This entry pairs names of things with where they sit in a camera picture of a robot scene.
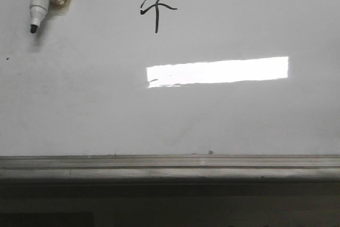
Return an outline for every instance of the white surface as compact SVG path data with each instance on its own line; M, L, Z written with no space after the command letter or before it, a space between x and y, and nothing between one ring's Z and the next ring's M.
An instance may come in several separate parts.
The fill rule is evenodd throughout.
M73 0L33 36L30 0L0 0L1 156L340 153L339 0L161 0L158 34L142 2ZM287 79L147 81L278 56Z

